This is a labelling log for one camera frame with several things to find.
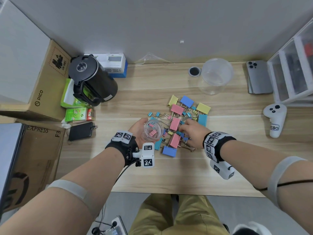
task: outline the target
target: human arm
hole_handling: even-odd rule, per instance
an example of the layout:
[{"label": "human arm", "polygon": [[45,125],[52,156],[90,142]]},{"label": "human arm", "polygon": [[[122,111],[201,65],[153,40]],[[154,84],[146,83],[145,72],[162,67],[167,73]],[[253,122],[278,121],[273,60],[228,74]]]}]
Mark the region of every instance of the human arm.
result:
[{"label": "human arm", "polygon": [[[142,118],[129,129],[136,137],[139,148],[143,144],[140,133],[147,120]],[[119,150],[107,148],[61,179],[86,189],[100,211],[124,164]],[[0,227],[0,234],[86,234],[92,222],[88,207],[79,198],[63,189],[51,187],[39,193],[6,221]]]},{"label": "human arm", "polygon": [[[211,132],[191,119],[186,120],[179,130],[187,132],[191,138],[187,143],[199,149],[203,149],[204,137]],[[276,165],[289,156],[237,140],[226,142],[221,147],[220,155],[257,188],[267,187]],[[298,161],[285,171],[280,183],[305,179],[313,179],[313,162]],[[277,192],[282,210],[313,234],[313,183],[282,186],[278,187]]]}]

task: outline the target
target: khaki pants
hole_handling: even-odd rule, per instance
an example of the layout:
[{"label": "khaki pants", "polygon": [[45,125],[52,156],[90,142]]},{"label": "khaki pants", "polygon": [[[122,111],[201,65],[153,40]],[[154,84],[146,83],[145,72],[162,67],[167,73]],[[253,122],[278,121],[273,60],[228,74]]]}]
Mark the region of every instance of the khaki pants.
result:
[{"label": "khaki pants", "polygon": [[129,235],[229,235],[206,196],[179,195],[179,210],[172,217],[172,199],[151,194],[141,205]]}]

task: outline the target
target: gray floor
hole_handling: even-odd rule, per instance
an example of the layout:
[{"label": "gray floor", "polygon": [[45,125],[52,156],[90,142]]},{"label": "gray floor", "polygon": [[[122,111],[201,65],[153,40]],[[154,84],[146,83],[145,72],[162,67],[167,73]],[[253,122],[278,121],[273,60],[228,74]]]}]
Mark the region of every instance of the gray floor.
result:
[{"label": "gray floor", "polygon": [[[112,219],[119,215],[129,231],[141,203],[148,196],[149,194],[142,193],[112,192],[106,204],[103,222],[111,223]],[[277,209],[267,198],[208,196],[208,199],[220,220],[228,225],[231,232],[239,223],[247,224],[249,221],[255,221],[266,226],[272,235],[308,235],[292,218]],[[173,213],[176,212],[177,206],[174,206]],[[91,229],[98,225],[98,223],[93,223],[88,235],[91,235]],[[102,225],[101,229],[108,229],[108,226]]]}]

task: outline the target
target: yellow binder clip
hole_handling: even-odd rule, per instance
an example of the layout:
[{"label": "yellow binder clip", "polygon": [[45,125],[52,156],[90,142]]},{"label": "yellow binder clip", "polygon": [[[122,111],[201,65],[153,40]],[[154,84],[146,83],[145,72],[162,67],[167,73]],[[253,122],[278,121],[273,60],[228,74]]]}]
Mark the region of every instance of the yellow binder clip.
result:
[{"label": "yellow binder clip", "polygon": [[170,101],[168,102],[167,106],[172,107],[173,104],[176,105],[177,101],[178,101],[178,98],[176,96],[172,95],[172,97],[171,97]]},{"label": "yellow binder clip", "polygon": [[206,106],[205,104],[199,103],[196,110],[202,112],[203,114],[208,114],[211,107]]}]

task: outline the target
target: electric kettle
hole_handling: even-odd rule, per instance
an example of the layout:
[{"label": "electric kettle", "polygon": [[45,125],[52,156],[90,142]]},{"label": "electric kettle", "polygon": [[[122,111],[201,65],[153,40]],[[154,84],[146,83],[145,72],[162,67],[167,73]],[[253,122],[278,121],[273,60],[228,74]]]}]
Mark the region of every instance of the electric kettle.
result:
[{"label": "electric kettle", "polygon": [[116,81],[101,69],[93,55],[72,58],[68,75],[74,80],[73,96],[91,106],[107,102],[117,93]]}]

